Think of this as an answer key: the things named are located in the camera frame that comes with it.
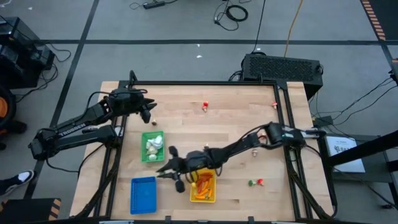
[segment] person's foot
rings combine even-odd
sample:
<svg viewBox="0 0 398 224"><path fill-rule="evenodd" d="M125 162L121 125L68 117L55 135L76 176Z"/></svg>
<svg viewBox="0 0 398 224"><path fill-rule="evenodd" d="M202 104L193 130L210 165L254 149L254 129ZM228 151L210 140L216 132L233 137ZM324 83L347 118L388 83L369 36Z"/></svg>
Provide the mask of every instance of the person's foot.
<svg viewBox="0 0 398 224"><path fill-rule="evenodd" d="M35 172L27 170L6 180L0 180L0 196L11 193L17 187L29 183L35 177Z"/></svg>

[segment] floor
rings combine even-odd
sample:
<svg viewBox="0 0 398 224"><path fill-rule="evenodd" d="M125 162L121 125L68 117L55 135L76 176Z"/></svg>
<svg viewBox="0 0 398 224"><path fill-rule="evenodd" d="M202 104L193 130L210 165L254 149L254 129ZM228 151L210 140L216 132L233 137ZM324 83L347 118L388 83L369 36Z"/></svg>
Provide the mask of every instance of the floor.
<svg viewBox="0 0 398 224"><path fill-rule="evenodd" d="M0 6L7 2L0 0ZM262 1L244 4L249 11L247 21L241 22L237 31L228 32L213 23L213 13L221 1L180 0L151 10L132 10L132 2L19 0L0 7L0 15L19 16L41 39L72 52L69 60L56 63L59 76L47 89L32 93L18 104L16 117L29 127L26 133L5 139L8 148L0 152L0 179L34 169L36 161L27 145L35 132L81 114L87 97L103 81L126 80L132 69L139 80L227 80L239 69L244 54L254 47L262 6ZM284 40L298 4L298 0L266 2L258 49L267 55L283 56ZM221 22L228 27L236 25L227 18ZM388 78L389 60L359 0L305 0L291 40L288 57L319 60L325 68L317 102L319 111L341 110ZM391 55L398 57L396 43L386 43ZM67 56L65 52L55 53L60 59ZM387 87L378 89L350 111L371 104ZM395 131L396 91L391 90L339 128L350 134ZM77 170L83 150L63 151L50 162ZM388 155L398 159L396 149ZM44 165L33 198L60 197L60 217L66 218L76 182L75 174ZM373 186L392 200L387 184ZM383 203L359 182L335 182L335 188L340 220L392 223L398 219L395 210L380 209ZM9 198L23 198L25 191L26 187L21 187Z"/></svg>

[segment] small red object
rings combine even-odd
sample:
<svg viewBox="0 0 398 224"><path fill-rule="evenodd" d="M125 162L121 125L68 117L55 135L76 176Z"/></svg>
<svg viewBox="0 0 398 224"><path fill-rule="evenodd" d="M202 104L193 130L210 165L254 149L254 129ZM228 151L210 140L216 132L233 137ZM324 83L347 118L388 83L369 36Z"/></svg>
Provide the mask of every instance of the small red object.
<svg viewBox="0 0 398 224"><path fill-rule="evenodd" d="M261 186L264 186L264 180L263 179L258 179L257 180L257 184L261 185Z"/></svg>

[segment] black metal frame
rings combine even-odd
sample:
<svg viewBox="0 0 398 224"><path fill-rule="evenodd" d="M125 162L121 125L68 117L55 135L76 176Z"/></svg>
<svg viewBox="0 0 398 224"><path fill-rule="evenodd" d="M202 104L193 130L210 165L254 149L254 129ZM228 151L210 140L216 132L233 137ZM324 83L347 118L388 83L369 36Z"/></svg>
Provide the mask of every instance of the black metal frame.
<svg viewBox="0 0 398 224"><path fill-rule="evenodd" d="M206 81L138 81L136 77L133 77L133 85L228 85L228 86L258 86L258 85L263 85L263 86L272 86L274 89L274 95L275 95L275 102L278 105L281 105L281 100L279 96L279 86L277 85L276 82L274 81L265 81L265 82L206 82ZM127 86L130 85L130 81L119 81L119 87L122 86ZM289 92L287 89L282 90L284 93L284 100L285 100L285 105L286 105L286 110L287 110L287 116L289 120L289 125L291 127L294 127L294 119L293 119L293 112L292 112L292 107L290 105L290 98L289 98ZM278 120L280 124L284 124L284 117L283 117L283 112L282 112L282 107L278 106L277 107L277 114L278 114ZM121 127L123 128L123 132L125 132L125 127L126 127L126 122L127 122L127 117L123 117L122 120L122 125ZM113 126L116 125L116 119L113 120L112 122ZM101 179L100 179L100 184L103 183L106 174L108 173L108 167L109 167L109 162L110 162L110 155L111 155L111 150L108 149L106 150L106 154L104 157L104 163L103 163L103 169L101 171ZM116 149L116 155L114 158L114 161L120 160L120 155L121 155L121 150L122 146L120 148ZM302 160L300 156L300 152L296 151L295 152L295 160L297 161L297 171L300 177L300 180L303 182L303 184L306 186L305 183L305 176L304 176L304 170L303 170L303 165L302 165ZM290 157L290 149L287 147L284 147L284 156L285 156L285 163L286 166L292 166L292 158ZM292 197L292 205L294 209L294 217L295 220L300 220L302 219L300 215L300 206L299 206L299 200L297 197L297 190L295 186L295 182L291 177L289 178L289 187L290 187L290 194ZM109 189L109 196L108 196L108 202L106 205L106 213L105 217L106 218L111 218L112 214L112 207L113 207L113 199L114 199L114 194L116 191L116 181L117 181L117 175L114 177L114 179L111 182L110 189ZM94 217L98 217L100 215L100 209L101 209L101 201L102 197L98 199L98 202L96 204L95 210L94 210ZM307 200L304 200L304 206L305 206L305 213L306 213L306 218L312 219L312 209L307 202ZM249 223L260 223L260 222L255 222L254 217L248 217ZM158 220L158 221L148 221L148 220L135 220L134 223L137 222L142 222L142 223L171 223L171 217L166 217L165 220ZM192 222L197 222L197 220L194 221L173 221L173 223L192 223ZM211 223L247 223L247 222L211 222Z"/></svg>

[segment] wooden table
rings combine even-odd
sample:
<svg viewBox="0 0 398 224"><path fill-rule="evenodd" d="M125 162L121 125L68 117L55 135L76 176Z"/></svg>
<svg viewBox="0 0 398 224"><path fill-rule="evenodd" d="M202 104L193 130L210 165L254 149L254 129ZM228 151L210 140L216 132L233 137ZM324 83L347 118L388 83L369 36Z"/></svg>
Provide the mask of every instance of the wooden table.
<svg viewBox="0 0 398 224"><path fill-rule="evenodd" d="M101 91L111 91L118 82L103 82ZM302 83L288 83L290 102L295 125L301 129L312 127L307 98ZM242 134L260 124L278 122L277 111L271 106L275 101L270 86L185 86L147 85L136 86L148 90L146 97L158 103L151 111L158 125L144 124L139 116L131 115L127 120L121 162L114 195L112 219L164 220L171 215L173 220L255 220L293 221L294 213L288 175L282 148L267 151L258 149L257 157L248 150L232 157L224 164L223 173L217 177L216 202L192 203L189 201L189 185L179 194L174 182L157 179L157 212L145 215L130 215L130 186L134 177L156 175L164 165L141 162L141 133L163 130L165 146L176 146L180 156L200 150L208 143L210 147L224 147L237 141ZM209 101L207 113L201 110L203 101ZM287 115L284 105L284 119ZM316 140L307 143L318 149ZM87 156L99 144L86 148ZM90 158L81 170L70 215L77 214L98 188L105 150ZM302 151L302 162L309 191L330 215L330 202L326 178L320 158ZM248 187L249 179L264 179L264 187ZM103 195L101 214L108 199ZM305 216L302 194L298 190L302 217Z"/></svg>

